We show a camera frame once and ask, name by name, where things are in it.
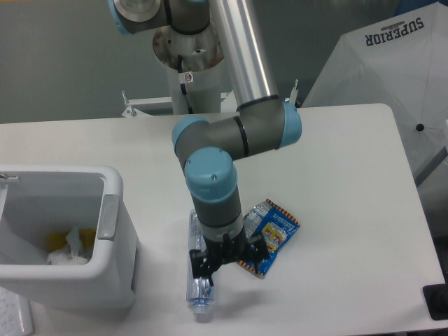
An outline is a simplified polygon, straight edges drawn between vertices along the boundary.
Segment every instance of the white table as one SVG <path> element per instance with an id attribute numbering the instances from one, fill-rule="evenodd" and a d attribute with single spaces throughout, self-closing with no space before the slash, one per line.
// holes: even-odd
<path id="1" fill-rule="evenodd" d="M 210 119 L 228 115 L 210 115 Z M 447 327 L 422 287 L 443 282 L 393 115 L 385 105 L 304 108 L 299 143 L 236 162 L 244 211 L 266 197 L 301 222 L 264 280 L 216 274 L 213 321 L 185 302 L 193 203 L 172 150 L 181 117 L 0 125 L 1 163 L 111 165 L 143 249 L 127 313 L 33 304 L 40 335 L 358 335 Z"/>

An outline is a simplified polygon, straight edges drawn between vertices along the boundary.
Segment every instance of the light blue joint cap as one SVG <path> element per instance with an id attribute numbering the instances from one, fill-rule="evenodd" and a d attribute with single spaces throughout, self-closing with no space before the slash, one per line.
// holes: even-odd
<path id="1" fill-rule="evenodd" d="M 285 126 L 279 148 L 295 144 L 302 136 L 302 120 L 297 109 L 286 102 L 283 103 L 283 108 L 285 109 Z"/>
<path id="2" fill-rule="evenodd" d="M 237 188 L 233 160 L 229 153 L 217 147 L 196 150 L 188 158 L 184 172 L 191 195 L 201 202 L 224 202 Z"/>
<path id="3" fill-rule="evenodd" d="M 125 28 L 125 26 L 123 26 L 123 23 L 121 23 L 115 6 L 113 5 L 113 0 L 108 0 L 107 2 L 109 4 L 109 9 L 111 10 L 112 18 L 113 21 L 115 21 L 115 25 L 117 26 L 118 31 L 123 35 L 131 35 L 131 33 Z"/>
<path id="4" fill-rule="evenodd" d="M 182 119 L 181 121 L 179 121 L 176 124 L 176 126 L 174 126 L 173 132 L 171 133 L 171 141 L 173 141 L 174 152 L 176 152 L 176 143 L 177 143 L 177 140 L 179 139 L 181 133 L 185 130 L 185 128 L 187 128 L 191 124 L 197 123 L 197 122 L 208 123 L 208 120 L 200 115 L 192 115 L 190 117 Z"/>

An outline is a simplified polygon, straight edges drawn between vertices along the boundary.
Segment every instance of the gray wall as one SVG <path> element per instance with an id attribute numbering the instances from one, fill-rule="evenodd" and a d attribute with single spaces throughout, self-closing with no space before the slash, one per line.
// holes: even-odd
<path id="1" fill-rule="evenodd" d="M 391 17 L 398 0 L 256 4 L 281 95 L 299 78 L 305 98 L 340 35 Z M 106 0 L 0 2 L 0 123 L 118 117 L 122 90 L 168 96 L 152 37 L 120 35 Z"/>

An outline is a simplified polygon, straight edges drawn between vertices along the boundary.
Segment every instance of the white umbrella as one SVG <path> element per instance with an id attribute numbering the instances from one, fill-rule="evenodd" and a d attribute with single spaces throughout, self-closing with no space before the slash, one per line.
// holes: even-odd
<path id="1" fill-rule="evenodd" d="M 304 107 L 384 103 L 415 173 L 445 144 L 448 7 L 434 3 L 342 35 Z"/>

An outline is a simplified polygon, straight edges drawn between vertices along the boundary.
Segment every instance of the blue snack package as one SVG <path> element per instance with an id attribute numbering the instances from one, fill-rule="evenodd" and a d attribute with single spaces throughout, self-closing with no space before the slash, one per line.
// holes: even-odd
<path id="1" fill-rule="evenodd" d="M 264 259 L 258 266 L 258 273 L 255 273 L 253 262 L 240 260 L 238 264 L 256 277 L 264 279 L 267 271 L 272 266 L 277 257 L 277 253 L 300 227 L 297 219 L 285 209 L 266 199 L 263 203 L 256 205 L 244 217 L 244 229 L 246 237 L 252 237 L 258 233 L 263 233 L 269 258 Z"/>

